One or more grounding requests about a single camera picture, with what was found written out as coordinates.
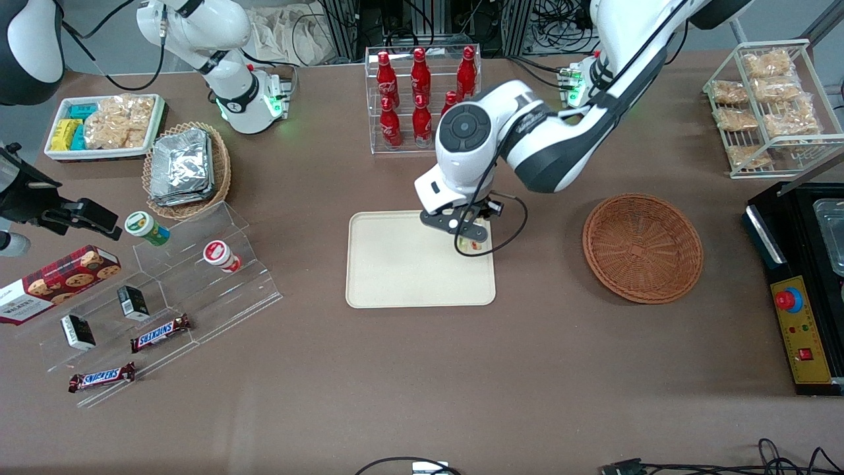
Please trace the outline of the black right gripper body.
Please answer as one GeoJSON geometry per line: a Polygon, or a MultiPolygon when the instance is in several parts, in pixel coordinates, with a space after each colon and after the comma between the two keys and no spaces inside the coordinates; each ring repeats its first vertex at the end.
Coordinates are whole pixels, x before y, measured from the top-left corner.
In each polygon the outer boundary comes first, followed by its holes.
{"type": "Polygon", "coordinates": [[[60,204],[59,181],[20,159],[19,146],[3,146],[1,216],[12,222],[38,222],[39,215],[60,204]]]}

